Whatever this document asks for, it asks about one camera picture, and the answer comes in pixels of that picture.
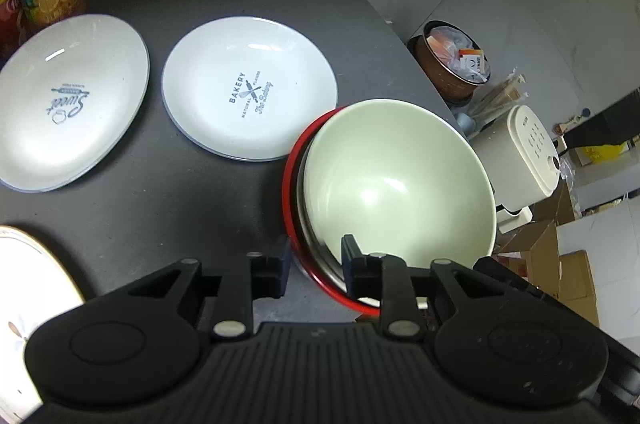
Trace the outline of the copper inner cooking pot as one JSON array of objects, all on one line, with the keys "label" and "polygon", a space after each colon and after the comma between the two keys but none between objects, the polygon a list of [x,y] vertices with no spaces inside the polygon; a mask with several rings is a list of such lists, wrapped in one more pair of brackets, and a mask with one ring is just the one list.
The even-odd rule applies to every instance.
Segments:
[{"label": "copper inner cooking pot", "polygon": [[451,23],[427,21],[422,32],[408,41],[407,47],[447,102],[469,102],[474,92],[490,80],[485,51]]}]

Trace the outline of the cream bowl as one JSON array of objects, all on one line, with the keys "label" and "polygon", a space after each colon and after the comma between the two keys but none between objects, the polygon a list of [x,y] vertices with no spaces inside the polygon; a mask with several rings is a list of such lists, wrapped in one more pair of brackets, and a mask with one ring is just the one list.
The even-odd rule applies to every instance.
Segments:
[{"label": "cream bowl", "polygon": [[300,225],[302,226],[304,240],[307,244],[314,264],[324,274],[341,293],[346,294],[346,284],[344,274],[341,272],[341,264],[332,255],[326,244],[321,243],[314,235],[314,230],[307,215],[304,198],[304,171],[307,161],[308,150],[303,150],[300,158],[299,169],[296,180],[296,207]]},{"label": "cream bowl", "polygon": [[308,148],[304,198],[314,235],[339,263],[345,234],[364,254],[423,268],[441,258],[471,267],[496,240],[480,159],[438,115],[405,101],[361,101],[332,116]]}]

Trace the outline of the red soda can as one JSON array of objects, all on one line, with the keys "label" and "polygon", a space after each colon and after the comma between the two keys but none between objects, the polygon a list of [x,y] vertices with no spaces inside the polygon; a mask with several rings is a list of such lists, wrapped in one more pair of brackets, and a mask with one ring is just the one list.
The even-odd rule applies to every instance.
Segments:
[{"label": "red soda can", "polygon": [[20,0],[0,2],[0,52],[8,60],[29,38],[29,24]]}]

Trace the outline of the cream rice cooker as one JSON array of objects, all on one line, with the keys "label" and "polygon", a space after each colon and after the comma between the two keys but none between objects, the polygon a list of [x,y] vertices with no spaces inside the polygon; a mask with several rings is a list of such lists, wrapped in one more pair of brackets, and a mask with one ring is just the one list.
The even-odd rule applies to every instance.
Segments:
[{"label": "cream rice cooker", "polygon": [[514,106],[471,146],[494,190],[498,230],[508,233],[531,222],[532,206],[550,198],[560,180],[558,152],[535,112]]}]

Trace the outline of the white Bakery deep plate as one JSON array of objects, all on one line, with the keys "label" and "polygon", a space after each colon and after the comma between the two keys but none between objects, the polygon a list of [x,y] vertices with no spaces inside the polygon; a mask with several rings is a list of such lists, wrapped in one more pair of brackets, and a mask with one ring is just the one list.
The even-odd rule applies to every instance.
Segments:
[{"label": "white Bakery deep plate", "polygon": [[162,73],[163,103],[180,132],[208,152],[245,162],[287,156],[337,96],[321,50],[264,18],[194,28],[171,49]]}]

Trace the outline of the red and black bowl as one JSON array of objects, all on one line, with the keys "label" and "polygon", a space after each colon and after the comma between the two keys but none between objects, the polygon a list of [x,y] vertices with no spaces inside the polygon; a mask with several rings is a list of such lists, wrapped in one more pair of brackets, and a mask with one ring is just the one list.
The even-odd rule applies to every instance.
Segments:
[{"label": "red and black bowl", "polygon": [[293,247],[293,255],[297,265],[303,274],[314,282],[320,290],[330,296],[337,303],[358,312],[365,316],[376,318],[380,311],[376,307],[351,300],[343,293],[334,283],[329,280],[321,269],[314,263],[306,243],[302,224],[300,223],[300,215],[297,208],[297,178],[302,168],[302,158],[304,151],[307,149],[311,139],[319,131],[319,129],[329,121],[332,116],[340,112],[341,108],[337,108],[326,112],[308,125],[304,131],[294,142],[294,146],[288,158],[286,159],[285,168],[281,182],[281,210],[286,235],[290,238]]}]

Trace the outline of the white Sweet deep plate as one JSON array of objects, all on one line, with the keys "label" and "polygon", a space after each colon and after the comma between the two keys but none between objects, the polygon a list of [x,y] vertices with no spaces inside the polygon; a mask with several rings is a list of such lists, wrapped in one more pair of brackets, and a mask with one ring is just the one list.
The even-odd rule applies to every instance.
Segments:
[{"label": "white Sweet deep plate", "polygon": [[1,182],[48,192],[98,165],[134,121],[150,75],[141,35],[84,14],[45,28],[1,70]]}]

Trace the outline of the large white plate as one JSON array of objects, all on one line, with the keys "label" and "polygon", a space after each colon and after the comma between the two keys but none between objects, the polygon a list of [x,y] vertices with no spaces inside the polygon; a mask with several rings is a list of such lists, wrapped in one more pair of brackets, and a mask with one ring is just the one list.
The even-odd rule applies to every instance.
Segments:
[{"label": "large white plate", "polygon": [[28,233],[1,228],[1,419],[19,423],[41,399],[25,366],[27,341],[44,322],[84,302],[60,262]]}]

